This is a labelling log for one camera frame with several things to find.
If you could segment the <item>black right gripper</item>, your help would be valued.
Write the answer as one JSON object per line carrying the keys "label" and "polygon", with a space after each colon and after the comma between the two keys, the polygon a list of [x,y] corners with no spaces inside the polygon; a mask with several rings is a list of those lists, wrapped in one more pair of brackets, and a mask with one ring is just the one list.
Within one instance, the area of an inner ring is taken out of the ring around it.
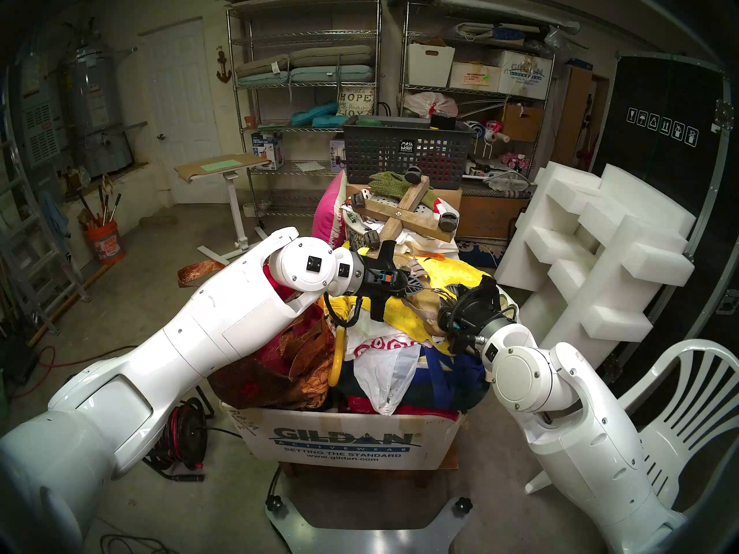
{"label": "black right gripper", "polygon": [[446,285],[446,292],[460,296],[451,300],[459,306],[459,332],[478,336],[492,321],[503,318],[514,322],[514,302],[497,286],[492,276],[483,276],[477,286],[465,290],[465,285]]}

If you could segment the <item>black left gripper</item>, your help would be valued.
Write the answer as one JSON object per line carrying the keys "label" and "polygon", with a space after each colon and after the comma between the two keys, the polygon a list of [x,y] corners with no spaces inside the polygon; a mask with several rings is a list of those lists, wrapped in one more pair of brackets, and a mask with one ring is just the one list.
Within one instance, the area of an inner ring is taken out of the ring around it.
{"label": "black left gripper", "polygon": [[426,290],[424,269],[401,269],[393,261],[395,240],[382,241],[376,258],[364,255],[361,297],[370,299],[370,318],[384,321],[385,306],[390,298],[417,295]]}

